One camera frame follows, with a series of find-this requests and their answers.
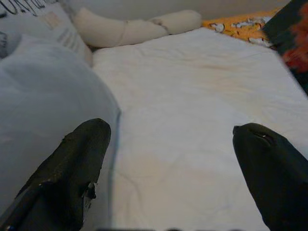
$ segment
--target orange blanket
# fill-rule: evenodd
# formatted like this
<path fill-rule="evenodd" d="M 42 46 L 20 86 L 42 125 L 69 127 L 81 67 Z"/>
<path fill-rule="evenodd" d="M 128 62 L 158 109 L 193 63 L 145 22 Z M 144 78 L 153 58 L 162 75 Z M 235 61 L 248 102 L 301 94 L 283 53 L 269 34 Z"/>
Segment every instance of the orange blanket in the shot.
<path fill-rule="evenodd" d="M 203 21 L 203 26 L 234 38 L 271 47 L 272 44 L 266 38 L 266 35 L 261 31 L 261 28 L 280 9 L 281 8 L 277 8 L 268 12 L 257 12 Z"/>

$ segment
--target white mattress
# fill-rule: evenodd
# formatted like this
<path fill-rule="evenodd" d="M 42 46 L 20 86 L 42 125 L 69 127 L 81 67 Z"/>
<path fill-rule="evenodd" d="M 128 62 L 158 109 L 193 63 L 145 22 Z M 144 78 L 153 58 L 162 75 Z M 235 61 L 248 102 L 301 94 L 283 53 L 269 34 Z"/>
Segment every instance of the white mattress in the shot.
<path fill-rule="evenodd" d="M 308 101 L 275 52 L 202 28 L 99 50 L 94 71 L 123 110 L 113 227 L 268 230 L 232 129 L 263 124 L 308 156 Z"/>

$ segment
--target cylindrical pillow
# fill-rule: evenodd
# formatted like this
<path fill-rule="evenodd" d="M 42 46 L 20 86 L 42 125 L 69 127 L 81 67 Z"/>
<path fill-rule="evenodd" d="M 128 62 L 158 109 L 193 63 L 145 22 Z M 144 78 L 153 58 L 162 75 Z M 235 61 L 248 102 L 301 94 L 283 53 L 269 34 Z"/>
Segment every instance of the cylindrical pillow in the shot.
<path fill-rule="evenodd" d="M 85 43 L 93 47 L 115 47 L 122 39 L 125 22 L 100 17 L 82 8 L 74 18 L 74 24 Z"/>
<path fill-rule="evenodd" d="M 169 34 L 175 35 L 200 28 L 202 17 L 196 11 L 184 10 L 155 17 L 149 21 L 163 26 Z"/>
<path fill-rule="evenodd" d="M 152 22 L 104 18 L 86 8 L 79 11 L 74 24 L 87 44 L 99 48 L 137 44 L 168 35 L 162 26 Z"/>
<path fill-rule="evenodd" d="M 144 20 L 127 21 L 119 46 L 142 43 L 167 35 L 168 32 L 162 26 L 155 25 L 154 23 Z"/>

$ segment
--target wall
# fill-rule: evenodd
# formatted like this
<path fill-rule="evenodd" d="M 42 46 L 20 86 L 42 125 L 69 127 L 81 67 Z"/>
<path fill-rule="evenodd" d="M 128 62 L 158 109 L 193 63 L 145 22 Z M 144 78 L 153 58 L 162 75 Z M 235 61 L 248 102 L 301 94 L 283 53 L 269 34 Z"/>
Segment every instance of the wall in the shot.
<path fill-rule="evenodd" d="M 74 10 L 82 6 L 104 17 L 149 19 L 154 16 L 192 9 L 204 19 L 252 13 L 281 7 L 290 0 L 71 0 Z"/>

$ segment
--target bed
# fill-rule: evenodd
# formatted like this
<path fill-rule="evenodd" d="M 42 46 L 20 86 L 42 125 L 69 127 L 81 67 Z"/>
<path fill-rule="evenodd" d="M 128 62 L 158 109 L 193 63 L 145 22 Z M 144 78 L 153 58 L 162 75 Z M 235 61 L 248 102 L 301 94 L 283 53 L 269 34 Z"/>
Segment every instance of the bed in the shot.
<path fill-rule="evenodd" d="M 16 15 L 16 22 L 7 13 L 10 17 L 5 20 L 29 26 L 21 26 L 26 30 L 21 33 L 32 32 L 35 37 L 37 28 L 41 28 L 43 39 L 66 44 L 88 60 L 88 47 L 58 3 L 36 9 L 40 17 L 26 13 L 24 18 Z M 32 26 L 32 21 L 24 23 L 25 18 L 39 21 L 39 26 Z M 7 27 L 8 32 L 15 28 L 4 18 L 1 23 L 1 29 Z M 46 23 L 56 29 L 51 31 Z M 6 49 L 0 50 L 0 58 L 13 50 L 13 35 L 0 34 L 5 40 L 1 44 L 9 45 L 0 47 Z M 101 117 L 111 125 L 112 142 L 84 231 L 110 227 L 268 230 L 237 162 L 232 129 L 235 125 L 260 123 L 287 137 L 308 158 L 308 101 L 275 51 L 200 28 L 142 44 L 97 50 L 92 69 L 98 77 L 79 58 L 71 66 L 58 59 L 61 69 L 53 65 L 55 57 L 48 62 L 35 59 L 43 65 L 43 71 L 49 64 L 48 75 L 37 75 L 35 79 L 29 74 L 32 81 L 25 81 L 20 70 L 20 82 L 5 82 L 8 86 L 16 84 L 25 95 L 35 93 L 33 86 L 30 90 L 19 86 L 33 84 L 47 99 L 53 96 L 52 107 L 41 95 L 24 97 L 26 101 L 19 103 L 15 91 L 2 84 L 17 105 L 2 98 L 1 105 L 11 108 L 2 116 L 11 123 L 0 119 L 4 160 L 0 162 L 0 183 L 6 185 L 0 213 L 65 134 L 85 120 Z M 69 57 L 61 58 L 74 61 L 72 54 Z M 66 71 L 64 78 L 57 72 L 61 70 Z M 56 94 L 50 95 L 42 88 Z M 33 108 L 31 113 L 27 103 Z M 7 139 L 3 128 L 11 131 L 14 125 L 18 136 Z"/>
<path fill-rule="evenodd" d="M 232 129 L 263 124 L 308 157 L 308 101 L 274 51 L 201 28 L 98 50 L 93 70 L 122 109 L 114 228 L 268 230 Z"/>

